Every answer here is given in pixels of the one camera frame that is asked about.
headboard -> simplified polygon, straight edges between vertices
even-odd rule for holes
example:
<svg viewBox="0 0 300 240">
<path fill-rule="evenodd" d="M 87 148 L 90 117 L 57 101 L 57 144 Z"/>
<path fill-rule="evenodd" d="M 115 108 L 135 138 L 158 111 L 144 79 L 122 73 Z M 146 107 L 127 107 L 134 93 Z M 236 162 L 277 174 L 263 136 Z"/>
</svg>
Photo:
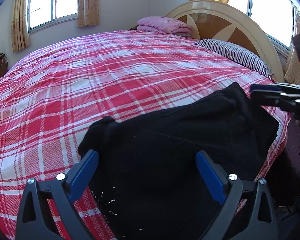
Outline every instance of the headboard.
<svg viewBox="0 0 300 240">
<path fill-rule="evenodd" d="M 284 82 L 282 65 L 272 42 L 245 13 L 225 3 L 195 0 L 178 6 L 167 17 L 191 25 L 195 39 L 229 41 L 252 51 L 272 69 L 276 82 Z"/>
</svg>

metal screw head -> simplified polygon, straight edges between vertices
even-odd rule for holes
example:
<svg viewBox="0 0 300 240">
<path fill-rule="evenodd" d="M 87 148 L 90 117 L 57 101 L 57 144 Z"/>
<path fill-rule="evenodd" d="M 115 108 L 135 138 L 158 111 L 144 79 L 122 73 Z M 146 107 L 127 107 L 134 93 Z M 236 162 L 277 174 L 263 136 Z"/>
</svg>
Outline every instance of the metal screw head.
<svg viewBox="0 0 300 240">
<path fill-rule="evenodd" d="M 65 175 L 64 173 L 59 173 L 59 174 L 56 176 L 57 180 L 63 180 L 63 179 L 65 179 L 65 177 L 66 177 L 66 175 Z"/>
<path fill-rule="evenodd" d="M 260 178 L 259 183 L 262 184 L 262 185 L 265 185 L 267 183 L 267 181 L 264 178 Z"/>
<path fill-rule="evenodd" d="M 237 179 L 238 179 L 238 176 L 235 175 L 234 173 L 231 173 L 231 174 L 229 174 L 229 179 L 230 179 L 230 180 L 237 180 Z"/>
<path fill-rule="evenodd" d="M 32 183 L 34 183 L 34 181 L 35 181 L 35 179 L 34 179 L 34 178 L 30 178 L 30 179 L 28 179 L 28 181 L 27 181 L 27 182 L 28 182 L 29 184 L 32 184 Z"/>
</svg>

plaid pattern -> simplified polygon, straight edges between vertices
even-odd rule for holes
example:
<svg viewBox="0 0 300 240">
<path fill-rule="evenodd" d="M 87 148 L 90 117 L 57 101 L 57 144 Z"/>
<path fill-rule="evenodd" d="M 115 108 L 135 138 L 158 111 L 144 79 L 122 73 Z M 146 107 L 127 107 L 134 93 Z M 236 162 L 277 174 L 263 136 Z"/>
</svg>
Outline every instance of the plaid pattern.
<svg viewBox="0 0 300 240">
<path fill-rule="evenodd" d="M 272 69 L 269 68 L 256 54 L 239 45 L 215 39 L 204 39 L 197 41 L 195 44 L 225 56 L 242 66 L 257 71 L 271 81 L 274 81 L 270 76 L 274 74 Z"/>
<path fill-rule="evenodd" d="M 79 162 L 88 127 L 105 115 L 124 121 L 193 103 L 238 82 L 270 84 L 259 73 L 169 34 L 118 31 L 48 46 L 29 54 L 0 80 L 0 228 L 15 237 L 27 179 L 47 180 Z M 285 144 L 289 115 L 266 110 L 280 123 L 260 171 L 264 176 Z M 74 204 L 97 240 L 114 239 L 87 189 Z M 53 203 L 61 236 L 68 239 Z"/>
</svg>

black cloth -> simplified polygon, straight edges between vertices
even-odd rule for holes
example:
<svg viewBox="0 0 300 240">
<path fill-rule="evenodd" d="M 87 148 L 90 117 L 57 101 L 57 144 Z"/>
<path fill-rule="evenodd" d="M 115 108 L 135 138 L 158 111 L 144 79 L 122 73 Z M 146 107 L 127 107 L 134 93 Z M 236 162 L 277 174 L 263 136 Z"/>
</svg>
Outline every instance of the black cloth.
<svg viewBox="0 0 300 240">
<path fill-rule="evenodd" d="M 220 206 L 197 171 L 195 154 L 205 150 L 227 173 L 254 180 L 278 125 L 233 83 L 187 106 L 122 123 L 104 117 L 78 151 L 100 155 L 89 188 L 118 239 L 197 240 Z"/>
</svg>

striped pillow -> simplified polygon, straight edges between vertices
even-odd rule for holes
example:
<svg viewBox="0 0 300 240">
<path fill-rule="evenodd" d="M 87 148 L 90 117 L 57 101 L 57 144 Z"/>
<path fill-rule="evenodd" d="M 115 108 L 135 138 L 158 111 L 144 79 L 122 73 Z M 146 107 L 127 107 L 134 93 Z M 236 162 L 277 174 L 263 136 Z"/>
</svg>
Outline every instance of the striped pillow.
<svg viewBox="0 0 300 240">
<path fill-rule="evenodd" d="M 271 68 L 256 54 L 239 45 L 215 39 L 204 39 L 197 41 L 195 44 L 227 57 L 251 70 L 257 71 L 259 74 L 273 81 L 271 75 L 274 73 Z"/>
</svg>

